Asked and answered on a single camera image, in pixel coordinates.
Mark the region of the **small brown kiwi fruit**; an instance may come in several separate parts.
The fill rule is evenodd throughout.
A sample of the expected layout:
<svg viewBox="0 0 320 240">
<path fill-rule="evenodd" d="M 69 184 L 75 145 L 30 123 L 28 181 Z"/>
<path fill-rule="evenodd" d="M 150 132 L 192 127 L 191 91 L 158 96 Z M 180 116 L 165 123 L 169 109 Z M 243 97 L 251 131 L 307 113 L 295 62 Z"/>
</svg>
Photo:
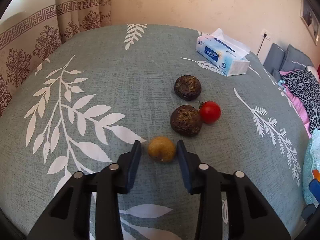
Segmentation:
<svg viewBox="0 0 320 240">
<path fill-rule="evenodd" d="M 155 137 L 148 145 L 148 155 L 154 161 L 170 163 L 176 156 L 176 146 L 167 137 Z"/>
</svg>

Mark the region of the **light blue plastic basket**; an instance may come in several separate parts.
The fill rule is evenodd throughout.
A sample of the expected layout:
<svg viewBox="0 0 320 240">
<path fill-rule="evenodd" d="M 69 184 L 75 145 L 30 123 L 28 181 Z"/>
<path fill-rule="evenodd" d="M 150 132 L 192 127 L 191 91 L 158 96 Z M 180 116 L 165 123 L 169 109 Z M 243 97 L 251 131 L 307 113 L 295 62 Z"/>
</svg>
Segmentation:
<svg viewBox="0 0 320 240">
<path fill-rule="evenodd" d="M 319 201 L 309 190 L 309 184 L 314 179 L 313 170 L 319 171 L 319 129 L 315 129 L 311 135 L 306 149 L 302 169 L 302 191 L 307 205 L 319 205 Z"/>
</svg>

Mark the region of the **pile of colourful clothes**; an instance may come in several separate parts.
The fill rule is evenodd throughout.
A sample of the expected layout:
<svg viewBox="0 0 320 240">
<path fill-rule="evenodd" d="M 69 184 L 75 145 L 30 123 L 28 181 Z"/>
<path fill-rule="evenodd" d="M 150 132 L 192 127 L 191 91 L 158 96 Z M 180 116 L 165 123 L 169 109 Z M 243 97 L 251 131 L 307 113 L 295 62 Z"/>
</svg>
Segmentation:
<svg viewBox="0 0 320 240">
<path fill-rule="evenodd" d="M 319 82 L 311 71 L 297 69 L 281 74 L 284 85 L 297 97 L 308 116 L 309 133 L 319 129 Z"/>
</svg>

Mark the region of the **red tomato far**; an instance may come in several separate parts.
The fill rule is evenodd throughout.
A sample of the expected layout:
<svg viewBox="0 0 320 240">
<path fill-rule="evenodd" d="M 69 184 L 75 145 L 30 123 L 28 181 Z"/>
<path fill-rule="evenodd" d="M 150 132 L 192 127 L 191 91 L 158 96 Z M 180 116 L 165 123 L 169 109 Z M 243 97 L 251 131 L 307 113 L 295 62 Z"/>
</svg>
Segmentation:
<svg viewBox="0 0 320 240">
<path fill-rule="evenodd" d="M 221 108 L 213 101 L 201 102 L 199 106 L 199 113 L 204 123 L 212 124 L 220 118 Z"/>
</svg>

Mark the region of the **teal leaf pattern bedspread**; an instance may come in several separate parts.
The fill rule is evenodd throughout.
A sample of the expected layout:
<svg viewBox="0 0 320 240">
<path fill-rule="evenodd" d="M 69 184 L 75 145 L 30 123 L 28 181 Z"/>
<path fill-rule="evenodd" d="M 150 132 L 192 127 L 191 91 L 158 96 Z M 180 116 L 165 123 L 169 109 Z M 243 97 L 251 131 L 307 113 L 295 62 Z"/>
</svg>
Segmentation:
<svg viewBox="0 0 320 240">
<path fill-rule="evenodd" d="M 222 111 L 188 151 L 217 171 L 242 170 L 272 205 L 292 237 L 301 217 L 302 166 L 309 137 L 293 104 L 259 59 L 244 75 L 224 76 L 196 51 L 197 31 L 147 25 L 133 44 L 125 26 L 80 33 L 43 55 L 25 74 L 34 48 L 11 49 L 19 87 L 1 116 L 1 209 L 23 234 L 76 171 L 102 170 L 139 140 L 135 184 L 119 196 L 125 239 L 193 239 L 199 196 L 183 184 L 178 162 L 148 155 L 157 136 L 182 139 L 170 126 L 185 101 L 174 92 L 183 75 L 202 86 L 190 102 L 214 101 Z"/>
</svg>

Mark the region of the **dark wrinkled fruit near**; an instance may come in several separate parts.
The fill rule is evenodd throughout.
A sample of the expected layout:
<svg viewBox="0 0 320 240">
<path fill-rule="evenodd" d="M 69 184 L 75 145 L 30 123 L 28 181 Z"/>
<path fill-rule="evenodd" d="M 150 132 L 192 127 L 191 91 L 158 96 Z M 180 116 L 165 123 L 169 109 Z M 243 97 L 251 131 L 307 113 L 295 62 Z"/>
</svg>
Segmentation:
<svg viewBox="0 0 320 240">
<path fill-rule="evenodd" d="M 199 111 L 191 105 L 176 108 L 170 117 L 172 129 L 185 137 L 194 137 L 202 128 Z"/>
</svg>

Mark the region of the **dark wrinkled fruit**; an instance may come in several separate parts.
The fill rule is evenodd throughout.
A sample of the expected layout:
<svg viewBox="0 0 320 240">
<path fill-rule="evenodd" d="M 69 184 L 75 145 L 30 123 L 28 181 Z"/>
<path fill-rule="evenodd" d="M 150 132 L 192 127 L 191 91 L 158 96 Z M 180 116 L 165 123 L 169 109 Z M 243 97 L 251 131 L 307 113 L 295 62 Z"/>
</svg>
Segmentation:
<svg viewBox="0 0 320 240">
<path fill-rule="evenodd" d="M 199 111 L 191 105 L 176 108 L 170 117 L 172 129 L 185 137 L 194 137 L 202 128 Z"/>
<path fill-rule="evenodd" d="M 174 84 L 174 92 L 186 101 L 196 99 L 201 94 L 201 91 L 200 81 L 191 75 L 180 76 Z"/>
</svg>

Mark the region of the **grey blue cushion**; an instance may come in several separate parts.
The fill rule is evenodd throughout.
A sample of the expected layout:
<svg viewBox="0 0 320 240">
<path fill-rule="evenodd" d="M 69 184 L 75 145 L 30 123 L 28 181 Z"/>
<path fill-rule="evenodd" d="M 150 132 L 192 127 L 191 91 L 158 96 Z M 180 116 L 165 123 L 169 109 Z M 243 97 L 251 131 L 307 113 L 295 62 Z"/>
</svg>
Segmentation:
<svg viewBox="0 0 320 240">
<path fill-rule="evenodd" d="M 286 50 L 273 43 L 266 60 L 264 68 L 279 82 L 282 79 L 281 72 L 291 72 L 297 69 L 313 67 L 311 59 L 302 51 L 292 45 L 288 45 Z"/>
</svg>

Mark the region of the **dark wrinkled fruit far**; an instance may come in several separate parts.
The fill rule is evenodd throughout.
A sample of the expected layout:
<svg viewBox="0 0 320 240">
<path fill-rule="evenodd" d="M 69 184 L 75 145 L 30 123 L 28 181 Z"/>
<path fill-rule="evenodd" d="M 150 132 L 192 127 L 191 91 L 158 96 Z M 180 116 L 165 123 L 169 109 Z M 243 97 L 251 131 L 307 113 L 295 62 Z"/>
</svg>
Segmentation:
<svg viewBox="0 0 320 240">
<path fill-rule="evenodd" d="M 186 101 L 196 99 L 201 94 L 201 91 L 200 81 L 191 75 L 180 76 L 174 84 L 174 92 Z"/>
</svg>

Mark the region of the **blue white tissue pack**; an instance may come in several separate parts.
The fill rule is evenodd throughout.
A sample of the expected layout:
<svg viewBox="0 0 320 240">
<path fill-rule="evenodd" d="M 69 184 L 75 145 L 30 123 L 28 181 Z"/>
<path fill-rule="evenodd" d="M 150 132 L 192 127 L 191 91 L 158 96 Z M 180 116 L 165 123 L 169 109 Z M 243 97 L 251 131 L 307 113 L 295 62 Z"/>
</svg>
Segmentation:
<svg viewBox="0 0 320 240">
<path fill-rule="evenodd" d="M 227 76 L 246 74 L 249 46 L 227 36 L 221 28 L 197 38 L 196 51 Z"/>
</svg>

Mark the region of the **beige patterned curtain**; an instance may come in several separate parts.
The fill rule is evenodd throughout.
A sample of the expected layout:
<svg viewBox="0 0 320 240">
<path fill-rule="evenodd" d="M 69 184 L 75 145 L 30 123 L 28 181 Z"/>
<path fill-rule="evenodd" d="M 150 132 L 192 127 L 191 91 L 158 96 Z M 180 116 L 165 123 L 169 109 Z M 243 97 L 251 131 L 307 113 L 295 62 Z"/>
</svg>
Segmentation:
<svg viewBox="0 0 320 240">
<path fill-rule="evenodd" d="M 111 24 L 111 0 L 12 0 L 1 20 L 1 112 L 59 46 Z"/>
</svg>

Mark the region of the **white wall socket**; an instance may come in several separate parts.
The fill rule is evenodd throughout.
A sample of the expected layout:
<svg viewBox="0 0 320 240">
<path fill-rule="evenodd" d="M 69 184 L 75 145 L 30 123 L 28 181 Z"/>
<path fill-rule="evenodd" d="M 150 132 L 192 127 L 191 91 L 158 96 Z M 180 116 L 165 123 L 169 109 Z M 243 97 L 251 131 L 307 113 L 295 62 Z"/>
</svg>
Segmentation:
<svg viewBox="0 0 320 240">
<path fill-rule="evenodd" d="M 266 29 L 263 29 L 262 31 L 261 31 L 261 36 L 264 38 L 264 39 L 267 39 L 267 40 L 271 40 L 271 33 L 268 31 L 268 30 L 266 30 Z"/>
</svg>

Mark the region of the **framed wall picture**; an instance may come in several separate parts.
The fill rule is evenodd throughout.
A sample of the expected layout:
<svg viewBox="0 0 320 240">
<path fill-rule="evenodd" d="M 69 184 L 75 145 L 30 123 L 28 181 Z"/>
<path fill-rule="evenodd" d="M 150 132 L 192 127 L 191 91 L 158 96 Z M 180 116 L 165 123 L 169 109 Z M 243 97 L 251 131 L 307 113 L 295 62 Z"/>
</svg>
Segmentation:
<svg viewBox="0 0 320 240">
<path fill-rule="evenodd" d="M 315 45 L 319 39 L 319 21 L 307 0 L 301 0 L 300 18 L 308 29 Z"/>
</svg>

